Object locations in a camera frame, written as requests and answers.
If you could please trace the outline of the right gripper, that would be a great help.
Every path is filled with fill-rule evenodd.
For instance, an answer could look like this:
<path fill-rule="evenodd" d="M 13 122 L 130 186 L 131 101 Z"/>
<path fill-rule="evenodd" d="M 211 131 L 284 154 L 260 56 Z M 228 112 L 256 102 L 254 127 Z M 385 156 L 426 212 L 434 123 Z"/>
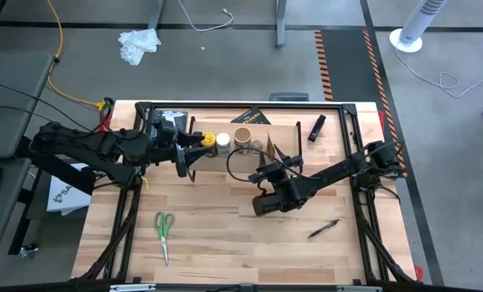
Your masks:
<path fill-rule="evenodd" d="M 281 187 L 289 182 L 305 183 L 306 177 L 294 170 L 294 167 L 302 166 L 304 164 L 302 156 L 288 156 L 276 144 L 274 145 L 274 149 L 283 164 L 266 165 L 265 154 L 259 152 L 260 168 L 257 169 L 256 173 L 248 176 L 248 181 L 256 184 L 257 188 L 263 193 L 268 192 L 266 188 L 261 186 L 262 182 L 265 180 L 268 181 L 273 188 Z"/>

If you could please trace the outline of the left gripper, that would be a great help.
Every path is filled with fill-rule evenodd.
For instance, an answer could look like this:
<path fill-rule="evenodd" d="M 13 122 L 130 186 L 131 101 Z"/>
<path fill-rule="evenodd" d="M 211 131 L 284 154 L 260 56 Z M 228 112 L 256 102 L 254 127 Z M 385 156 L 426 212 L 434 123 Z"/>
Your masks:
<path fill-rule="evenodd" d="M 185 178 L 187 169 L 194 162 L 209 153 L 207 148 L 201 147 L 201 141 L 205 138 L 202 132 L 188 134 L 178 131 L 173 122 L 165 119 L 155 119 L 152 122 L 155 136 L 152 138 L 153 146 L 149 155 L 149 161 L 159 166 L 161 162 L 170 161 L 175 164 L 177 175 Z"/>

